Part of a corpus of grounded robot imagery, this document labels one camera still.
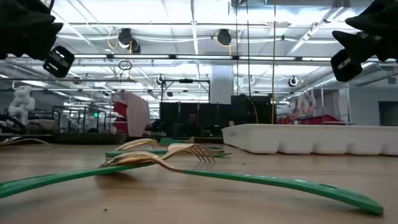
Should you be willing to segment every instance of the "wooden table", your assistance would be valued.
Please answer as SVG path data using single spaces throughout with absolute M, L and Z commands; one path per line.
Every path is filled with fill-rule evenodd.
M 90 169 L 116 146 L 0 148 L 0 181 Z M 159 166 L 88 177 L 0 199 L 0 223 L 398 223 L 398 158 L 254 155 L 234 150 L 217 164 L 171 158 L 184 169 L 313 180 L 368 195 L 384 217 L 279 187 L 176 174 Z

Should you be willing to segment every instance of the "person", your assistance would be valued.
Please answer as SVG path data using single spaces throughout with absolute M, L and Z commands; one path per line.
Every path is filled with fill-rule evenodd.
M 200 137 L 201 131 L 198 127 L 198 120 L 196 114 L 190 114 L 188 124 L 184 125 L 182 129 L 182 135 L 186 137 Z

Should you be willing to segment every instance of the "white tray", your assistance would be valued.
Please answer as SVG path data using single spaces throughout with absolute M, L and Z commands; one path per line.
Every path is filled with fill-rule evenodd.
M 398 155 L 398 128 L 243 124 L 223 129 L 224 143 L 252 153 Z

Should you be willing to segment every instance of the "white column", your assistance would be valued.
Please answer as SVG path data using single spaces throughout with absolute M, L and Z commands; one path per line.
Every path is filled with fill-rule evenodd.
M 231 104 L 233 91 L 232 66 L 213 66 L 210 77 L 210 103 Z

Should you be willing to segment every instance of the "fork handle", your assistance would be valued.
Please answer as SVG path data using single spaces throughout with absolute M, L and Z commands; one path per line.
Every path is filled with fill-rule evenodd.
M 25 179 L 12 180 L 0 183 L 0 198 L 8 197 L 10 195 L 18 194 L 28 190 L 36 189 L 39 187 L 56 184 L 68 180 L 74 180 L 94 175 L 110 174 L 112 172 L 119 172 L 128 169 L 135 169 L 153 165 L 153 162 L 145 162 L 135 166 L 113 166 L 101 167 L 90 170 L 77 170 L 71 172 L 64 172 L 60 174 L 41 175 L 37 177 L 29 177 Z
M 183 173 L 190 175 L 214 177 L 219 179 L 236 180 L 241 182 L 264 184 L 264 185 L 300 190 L 303 192 L 308 192 L 310 194 L 316 194 L 319 196 L 335 199 L 337 201 L 344 202 L 350 205 L 354 205 L 356 207 L 362 208 L 363 210 L 366 210 L 376 215 L 383 214 L 383 206 L 374 201 L 373 199 L 363 194 L 359 194 L 357 192 L 341 189 L 326 184 L 319 184 L 316 182 L 310 182 L 306 180 L 288 179 L 280 177 L 232 174 L 225 172 L 208 172 L 202 170 L 184 170 Z

